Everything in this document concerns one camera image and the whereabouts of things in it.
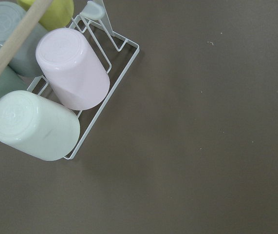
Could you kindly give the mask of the pink plastic cup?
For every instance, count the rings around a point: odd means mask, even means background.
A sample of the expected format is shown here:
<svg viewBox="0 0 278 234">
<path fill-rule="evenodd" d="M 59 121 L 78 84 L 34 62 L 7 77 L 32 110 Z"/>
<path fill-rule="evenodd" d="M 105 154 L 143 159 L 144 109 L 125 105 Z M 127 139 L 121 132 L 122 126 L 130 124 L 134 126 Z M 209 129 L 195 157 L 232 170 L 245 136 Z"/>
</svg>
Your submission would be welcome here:
<svg viewBox="0 0 278 234">
<path fill-rule="evenodd" d="M 69 109 L 93 108 L 109 92 L 104 66 L 77 30 L 60 28 L 47 33 L 37 45 L 36 59 L 59 101 Z"/>
</svg>

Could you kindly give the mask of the white plastic cup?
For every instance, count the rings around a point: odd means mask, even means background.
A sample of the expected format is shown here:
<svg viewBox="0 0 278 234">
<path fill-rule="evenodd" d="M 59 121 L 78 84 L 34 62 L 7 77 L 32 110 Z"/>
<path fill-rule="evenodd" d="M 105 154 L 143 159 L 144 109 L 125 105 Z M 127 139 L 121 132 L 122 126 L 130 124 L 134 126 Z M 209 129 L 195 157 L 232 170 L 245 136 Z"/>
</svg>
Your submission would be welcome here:
<svg viewBox="0 0 278 234">
<path fill-rule="evenodd" d="M 54 101 L 18 90 L 0 99 L 0 142 L 45 161 L 66 156 L 78 142 L 76 114 Z"/>
</svg>

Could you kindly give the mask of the yellow plastic cup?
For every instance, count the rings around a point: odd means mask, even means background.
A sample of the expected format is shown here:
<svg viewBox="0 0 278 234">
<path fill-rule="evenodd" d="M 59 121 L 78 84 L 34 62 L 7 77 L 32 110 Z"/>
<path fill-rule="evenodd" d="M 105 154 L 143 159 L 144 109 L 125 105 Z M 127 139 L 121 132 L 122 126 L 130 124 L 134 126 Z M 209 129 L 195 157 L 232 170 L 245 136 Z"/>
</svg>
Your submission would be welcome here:
<svg viewBox="0 0 278 234">
<path fill-rule="evenodd" d="M 17 3 L 27 11 L 22 22 L 29 31 L 40 25 L 48 31 L 63 28 L 74 14 L 72 0 L 18 0 Z"/>
</svg>

